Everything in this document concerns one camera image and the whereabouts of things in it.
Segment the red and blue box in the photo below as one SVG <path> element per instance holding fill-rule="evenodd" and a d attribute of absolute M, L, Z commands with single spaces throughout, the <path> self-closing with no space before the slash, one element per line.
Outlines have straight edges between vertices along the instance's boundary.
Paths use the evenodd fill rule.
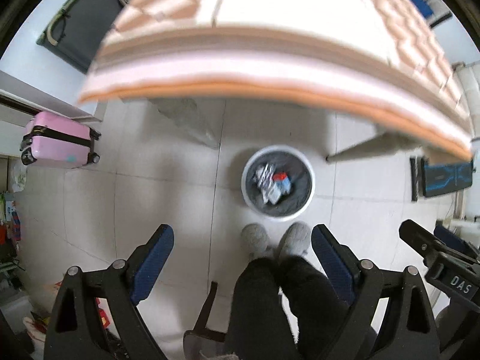
<path fill-rule="evenodd" d="M 291 181 L 286 172 L 278 172 L 272 176 L 272 181 L 280 189 L 282 195 L 288 195 L 291 191 Z"/>

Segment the white medicine box printed text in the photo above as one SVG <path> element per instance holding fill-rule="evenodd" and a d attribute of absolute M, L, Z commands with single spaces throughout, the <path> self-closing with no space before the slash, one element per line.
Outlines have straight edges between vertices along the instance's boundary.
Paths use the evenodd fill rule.
<path fill-rule="evenodd" d="M 281 197 L 284 195 L 284 189 L 278 184 L 271 184 L 266 189 L 262 190 L 262 198 L 264 204 L 276 205 Z"/>

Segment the silver pill blister pack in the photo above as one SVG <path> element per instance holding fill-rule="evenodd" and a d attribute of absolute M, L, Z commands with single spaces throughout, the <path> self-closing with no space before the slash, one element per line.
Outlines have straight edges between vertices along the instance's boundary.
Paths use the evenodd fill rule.
<path fill-rule="evenodd" d="M 270 191 L 270 189 L 272 189 L 272 186 L 274 184 L 272 178 L 275 170 L 276 167 L 270 163 L 260 164 L 256 168 L 254 180 L 259 191 L 261 191 L 262 194 L 266 194 L 268 191 Z"/>

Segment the white round trash bin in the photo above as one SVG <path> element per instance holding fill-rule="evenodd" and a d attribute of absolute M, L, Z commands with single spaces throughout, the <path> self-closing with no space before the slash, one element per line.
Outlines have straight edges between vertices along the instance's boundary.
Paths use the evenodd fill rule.
<path fill-rule="evenodd" d="M 260 215 L 288 221 L 303 213 L 315 194 L 316 177 L 308 158 L 288 145 L 255 152 L 241 174 L 244 202 Z"/>

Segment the red cardboard box on floor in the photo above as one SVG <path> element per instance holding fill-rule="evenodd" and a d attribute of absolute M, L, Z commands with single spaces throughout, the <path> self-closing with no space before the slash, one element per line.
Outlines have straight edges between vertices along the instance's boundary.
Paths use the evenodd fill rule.
<path fill-rule="evenodd" d="M 105 298 L 96 298 L 97 309 L 104 329 L 112 325 L 112 316 Z"/>

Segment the black blue floor mat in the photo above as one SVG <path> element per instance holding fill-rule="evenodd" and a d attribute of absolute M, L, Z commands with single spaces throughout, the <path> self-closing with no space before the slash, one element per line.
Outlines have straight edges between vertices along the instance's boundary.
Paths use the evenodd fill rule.
<path fill-rule="evenodd" d="M 430 165 L 425 157 L 409 159 L 413 202 L 453 194 L 472 186 L 473 162 Z"/>

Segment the grey right slipper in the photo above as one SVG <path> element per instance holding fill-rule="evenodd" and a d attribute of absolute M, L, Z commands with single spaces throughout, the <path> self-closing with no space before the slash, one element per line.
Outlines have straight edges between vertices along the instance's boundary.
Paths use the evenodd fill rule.
<path fill-rule="evenodd" d="M 277 259 L 284 261 L 291 257 L 304 257 L 311 245 L 312 229 L 304 222 L 289 226 L 277 248 Z"/>

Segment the grey slipper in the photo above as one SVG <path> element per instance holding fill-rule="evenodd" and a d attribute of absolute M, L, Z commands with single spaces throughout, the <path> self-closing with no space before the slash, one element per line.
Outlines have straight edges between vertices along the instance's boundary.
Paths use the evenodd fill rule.
<path fill-rule="evenodd" d="M 277 259 L 284 261 L 291 257 L 304 257 L 311 245 L 312 229 L 304 222 L 289 226 L 277 248 Z"/>
<path fill-rule="evenodd" d="M 243 228 L 241 244 L 250 260 L 272 257 L 269 235 L 260 223 L 250 223 Z"/>

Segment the grey left slipper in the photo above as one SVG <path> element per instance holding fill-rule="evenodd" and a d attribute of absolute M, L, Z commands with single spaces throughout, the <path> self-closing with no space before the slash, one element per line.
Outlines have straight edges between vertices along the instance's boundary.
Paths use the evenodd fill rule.
<path fill-rule="evenodd" d="M 241 244 L 250 260 L 272 257 L 269 235 L 260 223 L 250 223 L 243 228 Z"/>

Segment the white padded chair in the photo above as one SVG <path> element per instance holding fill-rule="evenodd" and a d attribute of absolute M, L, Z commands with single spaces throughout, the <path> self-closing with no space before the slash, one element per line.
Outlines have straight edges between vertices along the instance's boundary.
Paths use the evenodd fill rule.
<path fill-rule="evenodd" d="M 456 63 L 454 79 L 461 91 L 460 102 L 473 119 L 479 116 L 479 73 L 480 62 Z"/>

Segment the pink suitcase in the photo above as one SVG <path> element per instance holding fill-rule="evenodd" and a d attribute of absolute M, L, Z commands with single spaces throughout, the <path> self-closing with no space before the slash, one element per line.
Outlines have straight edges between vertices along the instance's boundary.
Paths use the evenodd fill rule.
<path fill-rule="evenodd" d="M 88 125 L 48 111 L 41 111 L 25 126 L 19 151 L 27 167 L 68 169 L 97 164 L 95 142 L 101 133 Z"/>

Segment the checkered pink tablecloth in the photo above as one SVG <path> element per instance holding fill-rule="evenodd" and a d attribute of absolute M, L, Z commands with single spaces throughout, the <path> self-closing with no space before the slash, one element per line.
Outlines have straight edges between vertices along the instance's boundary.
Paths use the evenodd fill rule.
<path fill-rule="evenodd" d="M 339 111 L 473 157 L 470 110 L 411 0 L 129 0 L 78 100 L 202 96 Z"/>

